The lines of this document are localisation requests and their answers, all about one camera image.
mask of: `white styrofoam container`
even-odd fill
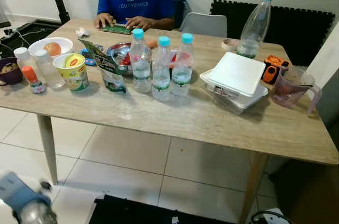
[[[246,97],[254,95],[264,69],[263,62],[227,52],[207,79],[226,91],[231,99],[236,100],[242,95]]]
[[[212,71],[213,69],[210,69],[207,72],[200,74],[200,78],[206,82],[206,89],[211,94],[213,94],[213,96],[216,97],[216,99],[218,99],[222,104],[228,105],[228,103],[231,103],[232,105],[234,105],[238,111],[236,113],[242,113],[245,109],[259,101],[263,96],[269,93],[266,87],[258,84],[254,94],[251,97],[239,95],[237,100],[232,100],[231,97],[227,95],[225,96],[223,94],[220,94],[220,92],[215,91],[217,85],[208,80],[208,76]]]

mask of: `tape roll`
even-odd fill
[[[221,47],[226,51],[235,51],[238,48],[239,41],[236,39],[224,39],[221,42]]]

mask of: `white tile floor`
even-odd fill
[[[35,115],[0,109],[0,117],[0,176],[14,171],[34,189],[50,181]],[[102,193],[237,222],[248,152],[63,119],[52,124],[61,182],[50,196],[59,224],[84,224]],[[265,176],[252,212],[276,206]],[[0,223],[16,223],[1,201]]]

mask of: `gray chair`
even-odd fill
[[[227,35],[227,18],[191,12],[182,22],[180,32],[224,37]]]

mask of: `man's hand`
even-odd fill
[[[106,21],[108,22],[108,24],[110,24],[110,26],[114,26],[113,17],[110,14],[108,14],[108,13],[98,14],[96,19],[94,20],[95,28],[97,28],[99,30],[102,27],[105,27]]]
[[[143,16],[135,16],[133,18],[126,18],[126,28],[142,28],[144,31],[148,30],[149,28],[152,28],[155,25],[154,19],[148,19]]]

